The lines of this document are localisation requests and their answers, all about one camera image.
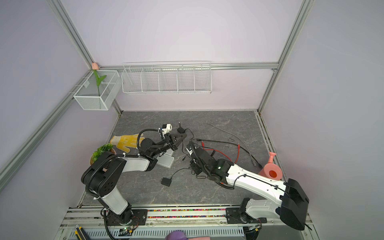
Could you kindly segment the black power adapter with cable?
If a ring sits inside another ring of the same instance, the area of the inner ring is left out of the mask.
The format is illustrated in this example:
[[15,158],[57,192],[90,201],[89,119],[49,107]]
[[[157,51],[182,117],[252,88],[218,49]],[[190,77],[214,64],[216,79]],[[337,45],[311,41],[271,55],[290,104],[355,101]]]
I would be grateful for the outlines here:
[[179,170],[175,171],[169,178],[163,177],[162,180],[161,180],[161,184],[164,185],[164,186],[166,186],[166,187],[169,187],[169,186],[171,185],[171,183],[172,183],[173,177],[174,177],[177,173],[179,173],[179,172],[181,172],[181,171],[184,171],[184,170],[191,170],[191,174],[192,174],[192,175],[195,175],[195,172],[192,170],[191,167],[188,167],[188,168],[182,168],[182,169],[179,169]]

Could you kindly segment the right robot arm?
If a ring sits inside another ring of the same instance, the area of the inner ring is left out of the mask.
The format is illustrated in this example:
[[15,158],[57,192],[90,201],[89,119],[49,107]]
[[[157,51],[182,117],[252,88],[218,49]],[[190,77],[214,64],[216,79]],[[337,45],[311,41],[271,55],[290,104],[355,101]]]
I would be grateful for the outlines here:
[[253,199],[245,198],[240,208],[241,215],[248,219],[279,218],[295,230],[305,229],[310,200],[296,180],[272,180],[247,171],[231,161],[216,160],[193,142],[189,142],[186,150],[191,156],[191,162],[197,165],[208,180],[228,190],[243,188],[267,199],[267,203],[260,206]]

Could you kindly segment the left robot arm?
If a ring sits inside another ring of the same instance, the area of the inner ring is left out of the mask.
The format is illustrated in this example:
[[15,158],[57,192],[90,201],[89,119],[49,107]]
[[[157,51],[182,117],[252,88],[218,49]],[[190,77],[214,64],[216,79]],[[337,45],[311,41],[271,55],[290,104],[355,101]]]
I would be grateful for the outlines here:
[[103,205],[107,217],[116,218],[121,225],[130,224],[134,218],[131,204],[117,187],[122,173],[151,171],[159,157],[164,157],[168,150],[177,150],[186,137],[186,134],[167,133],[157,143],[146,138],[139,142],[139,153],[136,155],[104,152],[81,177],[86,193]]

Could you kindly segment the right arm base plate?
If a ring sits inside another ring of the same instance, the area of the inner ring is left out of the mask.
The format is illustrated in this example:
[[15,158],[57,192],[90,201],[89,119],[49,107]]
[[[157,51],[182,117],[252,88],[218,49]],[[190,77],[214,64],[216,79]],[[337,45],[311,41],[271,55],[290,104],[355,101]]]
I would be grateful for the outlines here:
[[226,208],[226,219],[228,224],[266,224],[266,218],[253,218],[250,217],[240,208]]

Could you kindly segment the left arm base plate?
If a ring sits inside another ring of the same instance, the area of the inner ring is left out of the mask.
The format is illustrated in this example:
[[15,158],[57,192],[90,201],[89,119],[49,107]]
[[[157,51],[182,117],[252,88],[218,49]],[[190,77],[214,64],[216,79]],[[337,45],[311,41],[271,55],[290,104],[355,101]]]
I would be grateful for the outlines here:
[[121,215],[107,210],[107,226],[143,226],[146,224],[148,209],[132,209]]

